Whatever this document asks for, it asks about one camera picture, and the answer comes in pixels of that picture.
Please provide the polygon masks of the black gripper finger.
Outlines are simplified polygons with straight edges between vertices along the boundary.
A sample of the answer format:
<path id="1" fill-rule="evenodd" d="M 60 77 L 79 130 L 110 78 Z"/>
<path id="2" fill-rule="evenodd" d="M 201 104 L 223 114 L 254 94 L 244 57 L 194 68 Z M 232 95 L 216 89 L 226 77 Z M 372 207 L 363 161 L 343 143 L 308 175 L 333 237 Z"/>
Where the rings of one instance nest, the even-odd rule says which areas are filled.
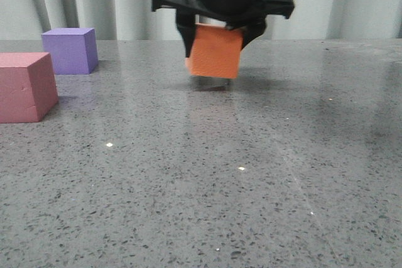
<path id="1" fill-rule="evenodd" d="M 240 29 L 242 31 L 243 50 L 250 42 L 264 34 L 266 31 L 266 20 L 264 18 L 256 18 L 236 23 L 226 22 L 226 29 L 229 31 Z"/>
<path id="2" fill-rule="evenodd" d="M 196 34 L 195 14 L 184 13 L 176 10 L 175 22 L 185 47 L 185 58 L 189 58 Z"/>

